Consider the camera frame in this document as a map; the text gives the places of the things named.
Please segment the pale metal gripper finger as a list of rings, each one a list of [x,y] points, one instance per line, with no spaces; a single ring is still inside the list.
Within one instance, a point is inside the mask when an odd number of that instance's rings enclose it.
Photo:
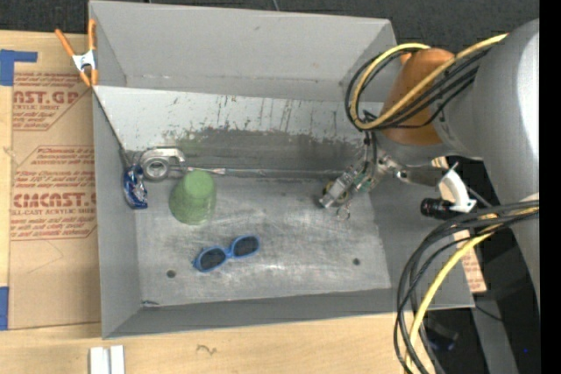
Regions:
[[[335,201],[336,204],[336,217],[338,220],[348,220],[351,216],[351,194],[344,192],[338,196]]]
[[[324,208],[339,205],[344,201],[344,189],[336,183],[325,185],[323,195],[319,199],[319,204]]]

